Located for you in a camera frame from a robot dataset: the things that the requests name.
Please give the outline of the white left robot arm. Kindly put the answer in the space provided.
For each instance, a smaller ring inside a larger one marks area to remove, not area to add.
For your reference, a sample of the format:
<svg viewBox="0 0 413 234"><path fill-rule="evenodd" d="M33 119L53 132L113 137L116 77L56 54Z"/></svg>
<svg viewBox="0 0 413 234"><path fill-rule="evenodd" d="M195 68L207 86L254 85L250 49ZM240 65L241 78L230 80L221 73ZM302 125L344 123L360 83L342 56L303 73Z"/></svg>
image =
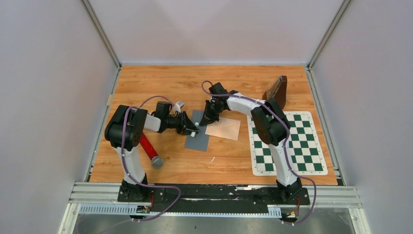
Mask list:
<svg viewBox="0 0 413 234"><path fill-rule="evenodd" d="M149 196L147 175L138 151L145 130L162 133L166 129L174 129L183 136L199 132L198 126L185 111L172 114L172 109L173 105L166 101L157 102L152 114L145 109L119 105L106 126L104 137L115 148L122 162L124 178L120 192L123 195L131 194L137 201L144 201Z"/></svg>

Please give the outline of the green white glue stick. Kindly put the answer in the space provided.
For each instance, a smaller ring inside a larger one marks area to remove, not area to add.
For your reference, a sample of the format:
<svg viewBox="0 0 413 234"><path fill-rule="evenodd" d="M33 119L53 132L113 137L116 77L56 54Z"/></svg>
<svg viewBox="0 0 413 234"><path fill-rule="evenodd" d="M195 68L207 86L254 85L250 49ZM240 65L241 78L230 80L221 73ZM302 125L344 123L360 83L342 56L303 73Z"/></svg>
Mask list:
<svg viewBox="0 0 413 234"><path fill-rule="evenodd" d="M196 122L196 123L194 123L194 129L191 130L190 136L191 136L191 137L195 137L196 134L197 134L199 131L200 131L200 130L199 130L199 123Z"/></svg>

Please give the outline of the cream pink envelope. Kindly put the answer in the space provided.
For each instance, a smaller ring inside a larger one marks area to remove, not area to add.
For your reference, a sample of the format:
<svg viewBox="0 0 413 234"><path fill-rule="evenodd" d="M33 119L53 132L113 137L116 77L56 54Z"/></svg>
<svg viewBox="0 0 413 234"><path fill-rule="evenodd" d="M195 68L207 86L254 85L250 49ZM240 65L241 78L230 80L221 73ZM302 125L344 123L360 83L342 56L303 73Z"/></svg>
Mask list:
<svg viewBox="0 0 413 234"><path fill-rule="evenodd" d="M222 117L206 127L206 135L238 140L241 121Z"/></svg>

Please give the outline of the grey envelope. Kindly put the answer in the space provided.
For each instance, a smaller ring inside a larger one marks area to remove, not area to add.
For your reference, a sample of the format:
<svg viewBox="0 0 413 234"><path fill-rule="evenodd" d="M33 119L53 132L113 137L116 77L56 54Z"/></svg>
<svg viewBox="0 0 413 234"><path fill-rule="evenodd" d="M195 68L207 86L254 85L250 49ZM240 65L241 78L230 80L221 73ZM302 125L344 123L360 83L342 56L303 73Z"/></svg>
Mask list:
<svg viewBox="0 0 413 234"><path fill-rule="evenodd" d="M200 123L203 117L203 113L204 111L201 110L193 110L190 118L191 121L194 123ZM209 143L209 135L206 134L207 127L199 126L198 128L200 129L200 131L196 133L194 137L187 136L184 148L206 152Z"/></svg>

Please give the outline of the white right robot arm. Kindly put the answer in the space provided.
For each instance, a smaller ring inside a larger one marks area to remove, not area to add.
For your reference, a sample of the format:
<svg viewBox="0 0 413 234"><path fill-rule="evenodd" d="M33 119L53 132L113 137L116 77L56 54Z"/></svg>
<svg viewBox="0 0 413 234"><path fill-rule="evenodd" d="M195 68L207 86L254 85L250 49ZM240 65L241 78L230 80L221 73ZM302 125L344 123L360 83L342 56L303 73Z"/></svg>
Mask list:
<svg viewBox="0 0 413 234"><path fill-rule="evenodd" d="M296 188L301 186L300 179L293 171L289 151L290 124L278 102L274 99L253 99L238 91L227 91L221 83L204 88L208 80L203 81L203 91L210 95L206 101L204 115L200 125L207 126L219 121L224 110L236 111L251 117L260 140L269 146L277 173L278 197L283 203L291 203L298 196Z"/></svg>

